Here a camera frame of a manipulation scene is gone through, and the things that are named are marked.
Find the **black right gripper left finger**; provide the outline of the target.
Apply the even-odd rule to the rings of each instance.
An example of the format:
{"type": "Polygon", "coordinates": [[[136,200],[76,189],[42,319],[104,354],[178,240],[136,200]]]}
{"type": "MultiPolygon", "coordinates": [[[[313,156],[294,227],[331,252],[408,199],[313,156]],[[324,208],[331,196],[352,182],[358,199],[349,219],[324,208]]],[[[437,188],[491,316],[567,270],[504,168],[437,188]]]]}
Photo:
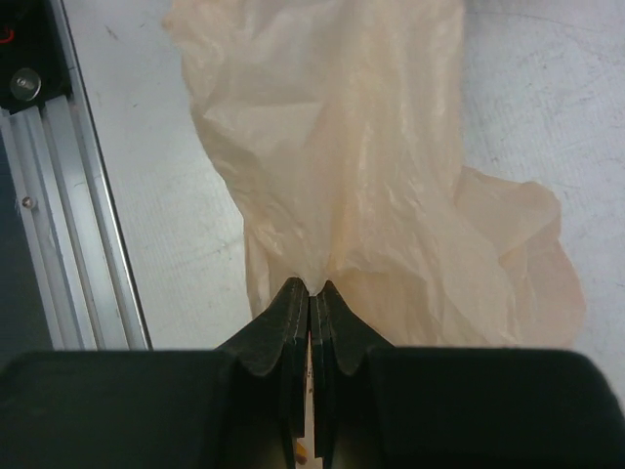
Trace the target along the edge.
{"type": "Polygon", "coordinates": [[[287,280],[214,350],[41,352],[1,374],[5,468],[292,468],[309,295],[287,280]]]}

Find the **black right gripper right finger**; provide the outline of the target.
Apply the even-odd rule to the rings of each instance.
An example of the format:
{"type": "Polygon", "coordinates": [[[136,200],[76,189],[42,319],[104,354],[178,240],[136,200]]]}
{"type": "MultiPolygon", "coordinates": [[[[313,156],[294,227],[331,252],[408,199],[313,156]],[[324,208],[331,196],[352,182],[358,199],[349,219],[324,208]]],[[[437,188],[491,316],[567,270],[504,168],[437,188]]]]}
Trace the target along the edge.
{"type": "Polygon", "coordinates": [[[310,300],[314,452],[326,468],[620,468],[624,414],[565,350],[399,347],[327,283],[310,300]]]}

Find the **translucent orange plastic bag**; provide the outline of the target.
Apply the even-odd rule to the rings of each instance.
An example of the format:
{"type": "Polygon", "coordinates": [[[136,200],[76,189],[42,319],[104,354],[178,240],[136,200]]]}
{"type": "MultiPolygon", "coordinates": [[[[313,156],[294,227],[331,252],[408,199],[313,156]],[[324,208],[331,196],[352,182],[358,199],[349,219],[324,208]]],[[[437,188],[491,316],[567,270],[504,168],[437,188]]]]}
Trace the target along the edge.
{"type": "Polygon", "coordinates": [[[260,314],[327,282],[397,345],[569,346],[583,321],[545,187],[468,167],[460,1],[176,1],[190,114],[243,218],[260,314]]]}

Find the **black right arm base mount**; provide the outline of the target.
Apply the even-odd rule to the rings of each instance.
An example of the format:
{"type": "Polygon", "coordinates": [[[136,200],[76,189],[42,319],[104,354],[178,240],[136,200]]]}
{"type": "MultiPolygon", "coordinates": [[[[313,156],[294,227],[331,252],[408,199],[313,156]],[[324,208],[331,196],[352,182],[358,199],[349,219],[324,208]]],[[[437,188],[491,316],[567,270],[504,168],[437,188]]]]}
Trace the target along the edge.
{"type": "Polygon", "coordinates": [[[15,114],[71,94],[50,1],[1,3],[1,108],[15,114]]]}

